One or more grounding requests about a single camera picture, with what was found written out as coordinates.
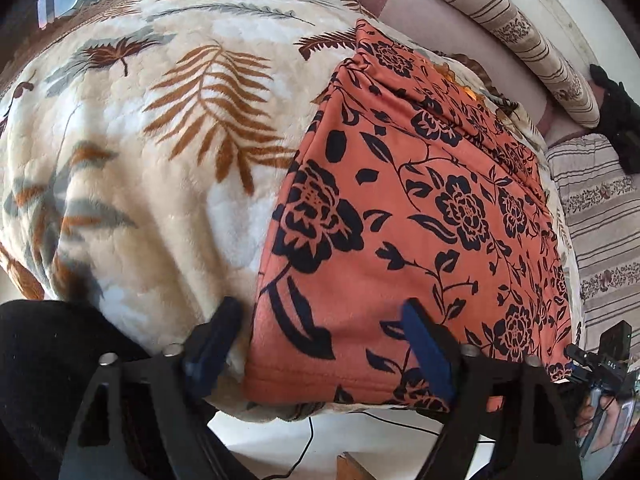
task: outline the wire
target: wire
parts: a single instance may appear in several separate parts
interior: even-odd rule
[[[387,424],[392,424],[393,426],[399,426],[400,428],[407,428],[409,430],[417,430],[417,431],[422,431],[424,433],[432,434],[434,436],[440,436],[440,434],[437,433],[436,431],[425,430],[424,428],[418,428],[417,426],[409,426],[408,424],[401,424],[400,422],[386,420],[386,418],[380,418],[371,413],[367,413],[367,412],[351,412],[351,413],[355,413],[355,414],[360,413],[362,415],[367,415],[367,416],[370,416],[371,418],[375,418],[376,420],[379,420],[380,422],[386,422]],[[478,440],[478,444],[495,444],[495,442],[493,440]]]
[[[574,430],[579,430],[581,427],[586,426],[587,424],[591,424],[601,413],[604,413],[609,409],[609,406],[615,399],[616,399],[615,397],[611,397],[611,400],[607,403],[607,405],[604,408],[601,406],[598,406],[593,416],[586,422],[583,422],[580,426],[575,426]]]
[[[291,466],[291,469],[289,469],[289,471],[284,475],[269,475],[269,476],[265,476],[262,480],[276,480],[278,478],[289,478],[291,476],[291,474],[300,465],[300,462],[302,462],[302,459],[306,455],[306,450],[309,449],[309,446],[311,446],[311,442],[314,439],[314,424],[311,422],[311,417],[309,417],[309,429],[311,430],[311,436],[309,436],[309,441],[306,443],[305,449],[302,450],[302,454],[300,455],[300,458],[294,465]]]

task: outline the fleece blanket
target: fleece blanket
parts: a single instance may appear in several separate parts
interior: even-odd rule
[[[5,75],[0,262],[31,297],[99,308],[149,352],[235,296],[245,326],[210,400],[247,420],[299,416],[299,406],[258,406],[240,391],[271,214],[322,91],[353,55],[357,19],[411,42],[354,0],[107,3],[33,43]],[[473,73],[423,53],[481,92]],[[570,276],[544,142],[520,117],[501,120],[541,161]],[[575,339],[578,288],[568,284]]]

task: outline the orange floral fabric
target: orange floral fabric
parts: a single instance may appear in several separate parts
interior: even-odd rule
[[[460,342],[565,376],[568,297],[534,153],[423,56],[364,20],[356,39],[273,213],[246,396],[446,410],[404,338],[407,298]]]

